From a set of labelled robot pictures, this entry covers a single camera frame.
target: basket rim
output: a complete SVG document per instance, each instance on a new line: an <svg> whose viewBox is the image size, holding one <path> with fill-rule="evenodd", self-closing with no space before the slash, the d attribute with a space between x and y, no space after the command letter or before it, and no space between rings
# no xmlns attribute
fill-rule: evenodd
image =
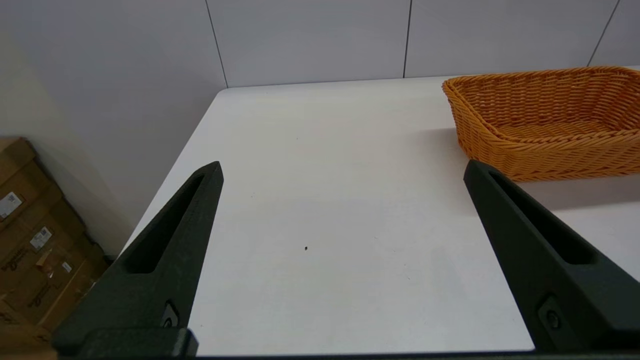
<svg viewBox="0 0 640 360"><path fill-rule="evenodd" d="M496 79L509 79L509 78L522 78L522 77L543 77L549 75L559 75L559 74L619 74L624 73L629 76L635 77L638 81L640 81L640 71L629 69L626 67L619 66L594 66L594 67L575 67L569 69L554 69L554 70L539 70L539 71L527 71L527 72L507 72L507 73L496 73L496 74L482 74L482 75L467 75L467 76L458 76L455 78L447 79L442 83L443 88L450 91L452 95L456 97L457 100L461 101L464 106L473 114L473 116L480 121L483 127L485 127L489 132L496 136L498 139L512 142L512 143L562 143L562 142L576 142L579 140L587 140L587 139L603 139L603 138L628 138L628 137L638 137L640 140L640 128L639 129L631 129L631 130L610 130L610 131L599 131L597 133L584 133L579 135L557 135L557 136L546 136L539 138L521 138L517 136L509 136L502 133L497 127L488 123L482 115L480 115L476 109L467 101L466 97L458 91L457 84L458 83L468 83L468 82L476 82L476 81L488 81L488 80L496 80Z"/></svg>

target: wall seam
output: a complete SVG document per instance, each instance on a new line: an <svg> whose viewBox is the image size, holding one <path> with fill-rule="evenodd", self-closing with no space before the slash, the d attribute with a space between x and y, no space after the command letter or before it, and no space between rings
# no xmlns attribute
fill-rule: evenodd
<svg viewBox="0 0 640 360"><path fill-rule="evenodd" d="M591 66L591 61L593 61L593 57L596 54L596 51L598 51L598 46L600 46L600 42L602 41L602 38L604 37L604 33L607 32L607 28L609 27L609 23L611 22L611 19L613 19L613 15L616 13L616 10L618 9L618 5L620 4L620 0L616 1L616 6L613 7L613 11L611 12L611 15L609 16L609 20L607 20L607 24L605 24L604 29L602 30L602 34L600 34L600 38L598 39L598 43L596 44L595 49L593 49L593 53L591 53L591 57L589 58L589 61L587 62L587 66Z"/></svg>
<svg viewBox="0 0 640 360"><path fill-rule="evenodd" d="M407 20L407 25L406 25L406 42L404 43L404 66L402 68L402 77L404 79L404 76L406 74L406 54L407 54L407 50L409 49L409 30L411 28L411 9L413 7L413 0L409 1L409 19Z"/></svg>
<svg viewBox="0 0 640 360"><path fill-rule="evenodd" d="M222 63L222 54L220 54L220 47L218 46L218 38L216 37L216 30L213 28L213 20L211 19L211 10L209 9L209 0L204 0L207 5L207 15L209 16L209 24L211 24L211 32L213 32L213 40L216 42L216 50L218 51L218 58L220 59L220 67L222 68L222 75L225 77L225 87L229 88L227 82L227 73L225 72L225 64Z"/></svg>

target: wicker basket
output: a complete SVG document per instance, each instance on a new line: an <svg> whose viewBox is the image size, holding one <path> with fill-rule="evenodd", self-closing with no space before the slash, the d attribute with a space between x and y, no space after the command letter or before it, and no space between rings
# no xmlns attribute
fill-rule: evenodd
<svg viewBox="0 0 640 360"><path fill-rule="evenodd" d="M640 73L623 67L445 81L467 156L514 181L640 172Z"/></svg>

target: barcode label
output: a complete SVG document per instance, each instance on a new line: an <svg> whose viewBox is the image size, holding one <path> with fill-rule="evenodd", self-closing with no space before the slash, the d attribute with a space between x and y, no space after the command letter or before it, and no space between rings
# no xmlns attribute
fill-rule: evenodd
<svg viewBox="0 0 640 360"><path fill-rule="evenodd" d="M4 220L13 213L13 210L17 209L22 204L22 200L14 192L6 194L5 197L0 200L0 218Z"/></svg>
<svg viewBox="0 0 640 360"><path fill-rule="evenodd" d="M36 251L38 251L42 249L47 241L49 241L51 236L52 234L49 229L47 229L46 226L43 226L42 229L31 238L31 241L29 241L29 243L33 246L34 249L36 249Z"/></svg>

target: white table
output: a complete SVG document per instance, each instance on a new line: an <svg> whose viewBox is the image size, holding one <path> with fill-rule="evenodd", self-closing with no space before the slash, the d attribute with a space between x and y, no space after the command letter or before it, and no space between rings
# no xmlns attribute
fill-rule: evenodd
<svg viewBox="0 0 640 360"><path fill-rule="evenodd" d="M462 181L444 79L218 94L129 240L220 161L198 355L532 348ZM640 279L639 185L523 187Z"/></svg>

